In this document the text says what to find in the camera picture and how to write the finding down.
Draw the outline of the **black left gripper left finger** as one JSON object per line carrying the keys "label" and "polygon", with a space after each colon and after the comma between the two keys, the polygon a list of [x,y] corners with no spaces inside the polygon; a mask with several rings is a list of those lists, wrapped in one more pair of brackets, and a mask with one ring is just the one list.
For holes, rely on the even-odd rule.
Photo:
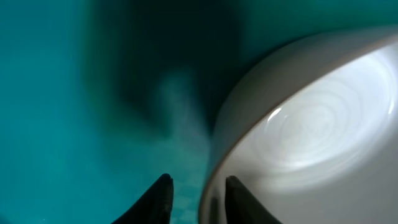
{"label": "black left gripper left finger", "polygon": [[169,224],[174,200],[174,180],[162,174],[113,224]]}

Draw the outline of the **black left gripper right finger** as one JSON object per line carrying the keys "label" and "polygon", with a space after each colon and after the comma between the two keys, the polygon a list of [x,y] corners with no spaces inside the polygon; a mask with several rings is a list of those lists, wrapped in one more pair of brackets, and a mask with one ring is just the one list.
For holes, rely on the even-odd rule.
{"label": "black left gripper right finger", "polygon": [[236,177],[226,178],[225,212],[228,224],[282,224]]}

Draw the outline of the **grey bowl with rice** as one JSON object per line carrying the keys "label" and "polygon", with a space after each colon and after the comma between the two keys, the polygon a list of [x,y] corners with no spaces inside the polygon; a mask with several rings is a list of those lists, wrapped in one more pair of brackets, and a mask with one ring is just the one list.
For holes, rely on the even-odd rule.
{"label": "grey bowl with rice", "polygon": [[236,176],[281,223],[397,222],[397,27],[295,40],[219,110],[199,223],[227,223]]}

